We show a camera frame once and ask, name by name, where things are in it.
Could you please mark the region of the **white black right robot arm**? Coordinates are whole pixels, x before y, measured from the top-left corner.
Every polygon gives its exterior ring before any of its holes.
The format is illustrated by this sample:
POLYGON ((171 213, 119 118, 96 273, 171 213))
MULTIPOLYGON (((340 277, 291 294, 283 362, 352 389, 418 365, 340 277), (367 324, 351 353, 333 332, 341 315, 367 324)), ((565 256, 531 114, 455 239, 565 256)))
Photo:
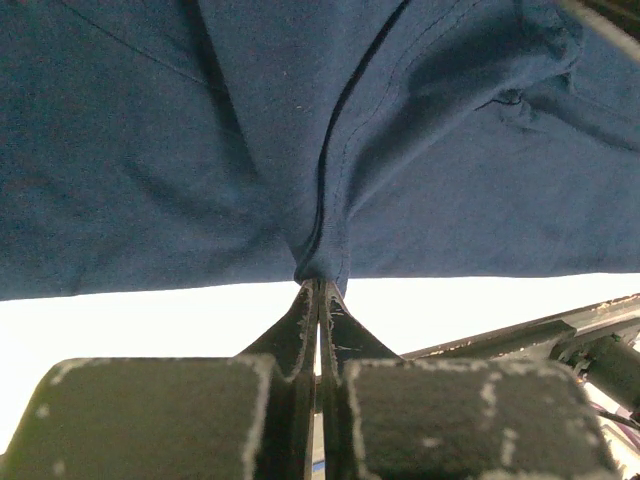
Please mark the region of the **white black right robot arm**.
POLYGON ((587 335, 561 342, 549 358, 613 399, 630 414, 622 423, 639 430, 639 352, 621 335, 587 335))

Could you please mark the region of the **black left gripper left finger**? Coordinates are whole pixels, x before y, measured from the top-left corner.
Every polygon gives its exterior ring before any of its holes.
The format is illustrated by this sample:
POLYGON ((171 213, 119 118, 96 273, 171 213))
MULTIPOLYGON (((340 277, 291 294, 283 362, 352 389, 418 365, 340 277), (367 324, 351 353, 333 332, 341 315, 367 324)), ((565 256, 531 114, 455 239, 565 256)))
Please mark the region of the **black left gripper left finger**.
POLYGON ((247 479, 309 479, 319 283, 303 282, 286 314, 234 359, 258 375, 242 460, 247 479))

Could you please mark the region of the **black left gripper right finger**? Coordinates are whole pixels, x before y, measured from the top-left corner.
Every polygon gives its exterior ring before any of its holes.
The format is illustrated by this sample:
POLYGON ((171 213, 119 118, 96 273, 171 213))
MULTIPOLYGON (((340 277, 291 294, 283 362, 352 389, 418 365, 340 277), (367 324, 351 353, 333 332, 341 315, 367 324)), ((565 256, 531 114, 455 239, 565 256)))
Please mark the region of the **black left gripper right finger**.
POLYGON ((319 284, 322 412, 327 479, 366 479, 360 407, 353 379, 361 361, 398 362, 348 311, 338 287, 319 284))

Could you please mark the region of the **navy blue t shirt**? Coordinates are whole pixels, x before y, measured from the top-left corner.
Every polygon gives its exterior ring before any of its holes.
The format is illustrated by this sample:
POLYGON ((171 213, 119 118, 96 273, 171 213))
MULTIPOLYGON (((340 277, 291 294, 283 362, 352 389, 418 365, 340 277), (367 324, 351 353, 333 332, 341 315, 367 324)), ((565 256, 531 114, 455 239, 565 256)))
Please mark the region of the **navy blue t shirt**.
POLYGON ((554 1, 5 1, 5 300, 639 269, 639 66, 554 1))

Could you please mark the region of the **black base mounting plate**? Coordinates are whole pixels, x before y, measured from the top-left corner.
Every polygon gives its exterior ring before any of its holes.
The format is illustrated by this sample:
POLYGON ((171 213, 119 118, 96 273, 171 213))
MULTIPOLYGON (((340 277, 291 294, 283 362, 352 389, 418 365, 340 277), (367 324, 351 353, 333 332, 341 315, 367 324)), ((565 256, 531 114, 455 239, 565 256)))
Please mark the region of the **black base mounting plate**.
POLYGON ((442 358, 549 359, 558 346, 596 340, 639 325, 637 293, 403 354, 442 358))

